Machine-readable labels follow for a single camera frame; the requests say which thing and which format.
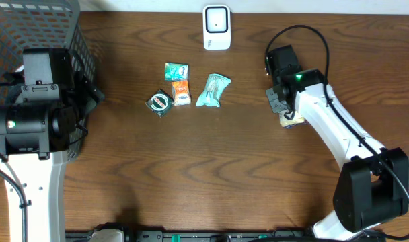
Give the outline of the dark green balm box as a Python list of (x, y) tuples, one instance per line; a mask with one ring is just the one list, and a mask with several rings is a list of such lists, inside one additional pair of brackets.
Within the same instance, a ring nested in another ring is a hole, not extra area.
[(162, 118), (173, 108), (174, 101), (164, 90), (159, 89), (145, 104), (150, 110)]

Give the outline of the light green pouch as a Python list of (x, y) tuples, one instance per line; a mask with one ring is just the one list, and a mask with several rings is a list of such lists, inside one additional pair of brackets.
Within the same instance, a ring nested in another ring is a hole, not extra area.
[(196, 106), (220, 107), (220, 99), (225, 88), (231, 83), (231, 79), (218, 73), (208, 76), (204, 91), (199, 95)]

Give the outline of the teal tissue packet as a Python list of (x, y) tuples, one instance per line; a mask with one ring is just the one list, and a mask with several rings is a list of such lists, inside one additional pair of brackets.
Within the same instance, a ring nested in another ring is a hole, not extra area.
[(165, 80), (166, 81), (182, 81), (187, 80), (189, 76), (188, 64), (166, 63), (165, 64)]

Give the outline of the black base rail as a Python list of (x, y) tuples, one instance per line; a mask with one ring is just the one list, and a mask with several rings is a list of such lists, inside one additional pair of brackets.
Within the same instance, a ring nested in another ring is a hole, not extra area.
[(182, 232), (135, 231), (126, 241), (132, 242), (247, 242), (247, 241), (329, 241), (318, 239), (302, 230), (282, 229), (273, 232)]

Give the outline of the grey plastic shopping basket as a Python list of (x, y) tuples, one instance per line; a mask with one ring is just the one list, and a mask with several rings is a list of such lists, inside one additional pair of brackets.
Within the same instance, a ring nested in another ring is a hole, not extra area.
[[(79, 14), (77, 1), (0, 1), (0, 106), (20, 94), (19, 88), (4, 85), (3, 75), (23, 68), (22, 53), (29, 48), (77, 51), (86, 77), (95, 85), (95, 62), (80, 29)], [(77, 156), (81, 143), (69, 149), (70, 157)]]

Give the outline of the yellow snack chip bag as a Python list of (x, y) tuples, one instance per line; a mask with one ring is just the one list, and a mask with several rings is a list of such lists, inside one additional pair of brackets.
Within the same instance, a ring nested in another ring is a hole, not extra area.
[(279, 113), (280, 125), (283, 128), (291, 128), (293, 126), (304, 124), (305, 118), (297, 111), (289, 112), (285, 110)]

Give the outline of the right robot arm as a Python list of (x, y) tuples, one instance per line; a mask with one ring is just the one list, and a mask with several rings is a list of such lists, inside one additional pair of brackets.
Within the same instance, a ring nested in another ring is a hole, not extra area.
[(318, 69), (303, 70), (292, 46), (266, 54), (273, 86), (266, 91), (282, 126), (307, 122), (333, 154), (340, 177), (333, 211), (312, 227), (320, 239), (348, 241), (378, 236), (372, 227), (405, 215), (409, 208), (409, 161), (387, 149), (348, 113)]

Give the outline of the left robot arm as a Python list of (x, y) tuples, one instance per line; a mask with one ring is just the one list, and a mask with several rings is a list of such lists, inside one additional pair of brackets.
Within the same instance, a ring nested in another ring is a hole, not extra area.
[(104, 100), (75, 50), (29, 48), (23, 68), (6, 72), (17, 87), (0, 106), (0, 177), (8, 192), (11, 241), (65, 241), (63, 185), (69, 149), (88, 135), (83, 124)]

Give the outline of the orange tissue packet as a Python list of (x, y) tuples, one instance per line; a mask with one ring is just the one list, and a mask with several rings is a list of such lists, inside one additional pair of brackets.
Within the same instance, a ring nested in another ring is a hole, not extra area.
[(183, 106), (191, 103), (188, 80), (173, 81), (172, 94), (175, 106)]

